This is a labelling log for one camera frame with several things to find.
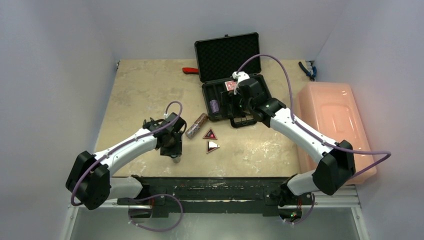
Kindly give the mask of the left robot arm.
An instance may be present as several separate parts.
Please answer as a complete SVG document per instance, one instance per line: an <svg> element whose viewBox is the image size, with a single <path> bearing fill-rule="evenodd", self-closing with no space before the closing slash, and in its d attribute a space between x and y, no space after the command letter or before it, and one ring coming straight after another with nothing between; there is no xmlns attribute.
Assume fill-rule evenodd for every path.
<svg viewBox="0 0 424 240"><path fill-rule="evenodd" d="M153 150L158 150L161 156L179 158L186 128L186 121L172 112L165 119L145 120L138 131L112 147L96 153L81 152L65 183L71 192L71 204L94 210L113 199L131 199L138 205L146 203L149 184L142 177L115 177L115 173Z"/></svg>

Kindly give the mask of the black poker set case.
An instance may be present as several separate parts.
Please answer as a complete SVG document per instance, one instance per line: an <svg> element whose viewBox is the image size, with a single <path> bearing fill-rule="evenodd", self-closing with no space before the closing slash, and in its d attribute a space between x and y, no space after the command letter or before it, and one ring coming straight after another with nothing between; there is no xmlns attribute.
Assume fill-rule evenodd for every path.
<svg viewBox="0 0 424 240"><path fill-rule="evenodd" d="M251 78L264 78L259 57L250 59L260 53L260 37L257 32L225 35L224 37L198 40L194 43L199 78L202 82L202 94L208 118L212 122L229 120L233 128L255 125L251 115L237 118L224 118L221 113L211 114L209 102L221 103L221 92L226 92L225 82L233 80L233 72L245 72Z"/></svg>

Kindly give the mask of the grey chip stack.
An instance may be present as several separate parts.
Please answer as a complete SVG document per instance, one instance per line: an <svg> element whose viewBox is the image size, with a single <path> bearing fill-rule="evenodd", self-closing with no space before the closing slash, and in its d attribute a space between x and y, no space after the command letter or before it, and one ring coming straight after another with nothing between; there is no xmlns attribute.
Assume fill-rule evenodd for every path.
<svg viewBox="0 0 424 240"><path fill-rule="evenodd" d="M173 161L175 164L178 164L178 163L180 163L180 161L181 161L181 157L180 157L180 156L172 157L172 161Z"/></svg>

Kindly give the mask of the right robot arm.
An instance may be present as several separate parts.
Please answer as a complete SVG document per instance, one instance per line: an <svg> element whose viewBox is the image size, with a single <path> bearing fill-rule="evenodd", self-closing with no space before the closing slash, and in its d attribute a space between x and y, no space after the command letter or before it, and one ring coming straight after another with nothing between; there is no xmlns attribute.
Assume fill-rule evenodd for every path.
<svg viewBox="0 0 424 240"><path fill-rule="evenodd" d="M288 204L300 195L321 191L333 195L356 173L352 145L320 134L296 117L280 100L271 97L260 82L249 76L229 81L230 90L222 99L234 104L234 110L246 113L301 147L316 162L314 170L295 174L281 184L280 196Z"/></svg>

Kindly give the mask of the brown chip roll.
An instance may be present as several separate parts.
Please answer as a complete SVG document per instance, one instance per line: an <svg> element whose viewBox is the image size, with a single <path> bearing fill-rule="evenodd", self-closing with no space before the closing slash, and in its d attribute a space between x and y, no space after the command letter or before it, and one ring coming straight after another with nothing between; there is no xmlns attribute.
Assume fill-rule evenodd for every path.
<svg viewBox="0 0 424 240"><path fill-rule="evenodd" d="M206 113L202 113L194 123L185 131L185 135L192 139L201 129L201 127L208 121L209 116Z"/></svg>

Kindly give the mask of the purple chip stack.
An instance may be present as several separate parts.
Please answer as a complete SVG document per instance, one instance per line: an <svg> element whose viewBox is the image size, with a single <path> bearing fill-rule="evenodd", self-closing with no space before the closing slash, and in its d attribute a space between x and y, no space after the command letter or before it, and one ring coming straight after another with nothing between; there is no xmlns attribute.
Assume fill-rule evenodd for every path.
<svg viewBox="0 0 424 240"><path fill-rule="evenodd" d="M217 115L220 113L220 105L216 99L210 100L209 106L210 106L211 114Z"/></svg>

